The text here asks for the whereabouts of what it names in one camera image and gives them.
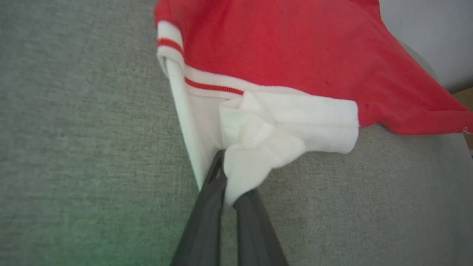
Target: red and white garment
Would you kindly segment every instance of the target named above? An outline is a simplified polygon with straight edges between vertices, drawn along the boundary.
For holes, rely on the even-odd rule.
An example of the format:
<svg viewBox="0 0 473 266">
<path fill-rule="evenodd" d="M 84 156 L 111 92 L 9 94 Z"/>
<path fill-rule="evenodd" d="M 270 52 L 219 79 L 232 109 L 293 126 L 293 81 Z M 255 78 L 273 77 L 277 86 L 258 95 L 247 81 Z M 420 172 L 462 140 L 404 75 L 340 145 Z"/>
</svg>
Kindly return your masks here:
<svg viewBox="0 0 473 266">
<path fill-rule="evenodd" d="M 197 183 L 227 149 L 229 204 L 305 151 L 350 152 L 360 126 L 473 129 L 389 33 L 378 0 L 160 0 L 155 20 Z"/>
</svg>

